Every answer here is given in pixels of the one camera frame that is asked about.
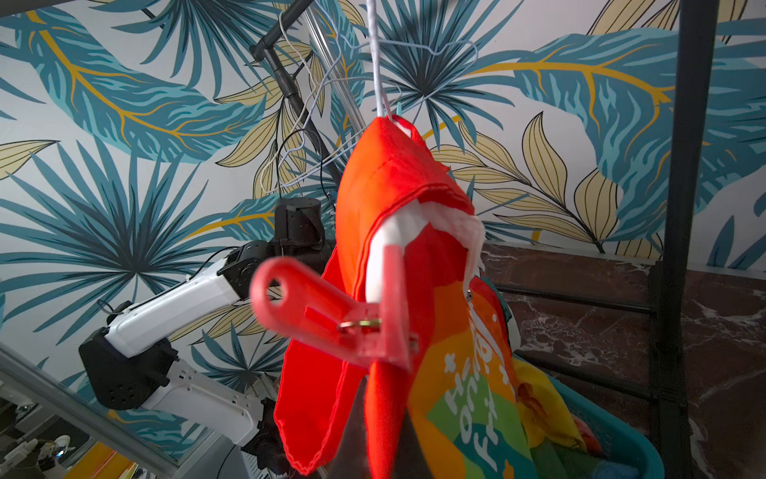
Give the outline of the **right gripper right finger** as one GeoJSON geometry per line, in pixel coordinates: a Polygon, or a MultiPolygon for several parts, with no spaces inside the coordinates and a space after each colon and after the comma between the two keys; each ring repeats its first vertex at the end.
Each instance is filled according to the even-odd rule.
{"type": "Polygon", "coordinates": [[[405,412],[400,428],[394,477],[397,479],[433,478],[408,412],[405,412]]]}

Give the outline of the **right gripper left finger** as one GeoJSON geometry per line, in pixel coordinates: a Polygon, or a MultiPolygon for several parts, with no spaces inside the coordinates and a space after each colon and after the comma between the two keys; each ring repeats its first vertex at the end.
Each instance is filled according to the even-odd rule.
{"type": "Polygon", "coordinates": [[[365,396],[368,377],[361,379],[335,458],[330,464],[329,479],[370,478],[367,457],[365,396]]]}

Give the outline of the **rainbow jacket red hood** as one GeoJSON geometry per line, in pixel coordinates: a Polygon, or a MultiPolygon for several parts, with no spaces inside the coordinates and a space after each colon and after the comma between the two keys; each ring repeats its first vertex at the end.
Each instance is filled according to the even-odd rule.
{"type": "Polygon", "coordinates": [[[374,120],[343,174],[336,246],[323,279],[378,303],[383,249],[403,251],[410,372],[360,367],[291,339],[274,418],[290,465],[303,475],[336,456],[361,379],[371,476],[393,478],[405,412],[433,478],[534,478],[516,399],[506,313],[480,277],[485,229],[472,202],[417,130],[374,120]]]}

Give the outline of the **rainbow striped jacket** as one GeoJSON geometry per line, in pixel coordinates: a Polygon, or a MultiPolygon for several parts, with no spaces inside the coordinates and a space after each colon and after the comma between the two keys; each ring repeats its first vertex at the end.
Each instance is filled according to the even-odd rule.
{"type": "Polygon", "coordinates": [[[541,478],[638,478],[638,469],[606,459],[592,429],[571,413],[550,377],[515,358],[517,409],[541,478]]]}

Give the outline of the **pink clothespin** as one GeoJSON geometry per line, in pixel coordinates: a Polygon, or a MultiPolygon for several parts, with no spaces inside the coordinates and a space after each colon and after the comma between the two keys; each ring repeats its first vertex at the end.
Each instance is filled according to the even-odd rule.
{"type": "Polygon", "coordinates": [[[361,303],[293,257],[269,259],[251,281],[251,307],[266,328],[360,367],[412,370],[403,251],[383,249],[378,303],[361,303]]]}

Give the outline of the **light blue wire hanger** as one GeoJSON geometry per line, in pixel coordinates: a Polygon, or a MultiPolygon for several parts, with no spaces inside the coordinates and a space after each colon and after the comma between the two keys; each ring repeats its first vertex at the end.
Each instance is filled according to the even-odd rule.
{"type": "MultiPolygon", "coordinates": [[[[371,82],[369,42],[360,47],[358,62],[364,68],[364,82],[371,82]]],[[[478,46],[469,39],[443,42],[437,47],[380,37],[380,74],[384,92],[394,89],[397,109],[420,109],[446,89],[450,82],[468,73],[479,59],[478,46]]]]}

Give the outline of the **white wire hanger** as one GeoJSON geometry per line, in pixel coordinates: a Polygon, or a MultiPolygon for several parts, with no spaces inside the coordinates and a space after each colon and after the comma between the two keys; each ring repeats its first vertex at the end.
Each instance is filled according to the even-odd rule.
{"type": "Polygon", "coordinates": [[[287,7],[287,10],[279,14],[275,26],[273,26],[273,28],[259,40],[259,43],[249,47],[253,60],[257,62],[265,62],[269,65],[272,77],[275,79],[275,82],[283,95],[284,101],[289,103],[289,107],[294,116],[294,122],[285,130],[287,136],[281,140],[278,144],[278,148],[270,158],[271,163],[274,165],[274,177],[276,181],[275,191],[277,191],[277,193],[281,193],[286,187],[301,182],[303,178],[307,176],[306,174],[302,174],[295,177],[295,179],[290,182],[285,183],[280,175],[281,161],[288,158],[291,153],[302,150],[306,142],[308,142],[319,155],[319,164],[316,167],[319,179],[323,178],[324,173],[329,173],[331,179],[333,179],[335,183],[339,183],[342,173],[335,167],[334,163],[353,149],[358,141],[358,137],[365,130],[364,129],[360,135],[355,135],[345,142],[340,139],[340,143],[335,150],[330,151],[327,149],[323,137],[319,134],[312,119],[312,112],[318,105],[318,96],[327,86],[322,86],[320,84],[320,78],[315,80],[311,90],[312,103],[310,105],[305,105],[295,79],[287,73],[275,51],[279,40],[283,39],[287,41],[289,39],[287,29],[296,21],[303,21],[303,14],[307,8],[309,8],[310,2],[311,1],[295,1],[291,3],[289,7],[287,7]]]}
{"type": "Polygon", "coordinates": [[[372,78],[376,103],[376,115],[378,118],[388,118],[400,131],[408,137],[411,136],[405,125],[393,118],[390,104],[383,89],[382,77],[380,74],[380,38],[377,24],[377,3],[375,0],[366,0],[367,27],[369,36],[369,47],[372,63],[372,78]]]}

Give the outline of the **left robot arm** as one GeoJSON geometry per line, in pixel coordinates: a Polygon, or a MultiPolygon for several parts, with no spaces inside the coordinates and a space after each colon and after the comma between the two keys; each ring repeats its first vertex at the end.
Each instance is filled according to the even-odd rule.
{"type": "Polygon", "coordinates": [[[331,245],[316,199],[277,200],[273,221],[271,239],[221,249],[163,293],[119,305],[79,355],[103,407],[193,421],[259,468],[290,476],[273,419],[288,341],[253,313],[249,286],[274,257],[295,257],[320,273],[331,245]]]}

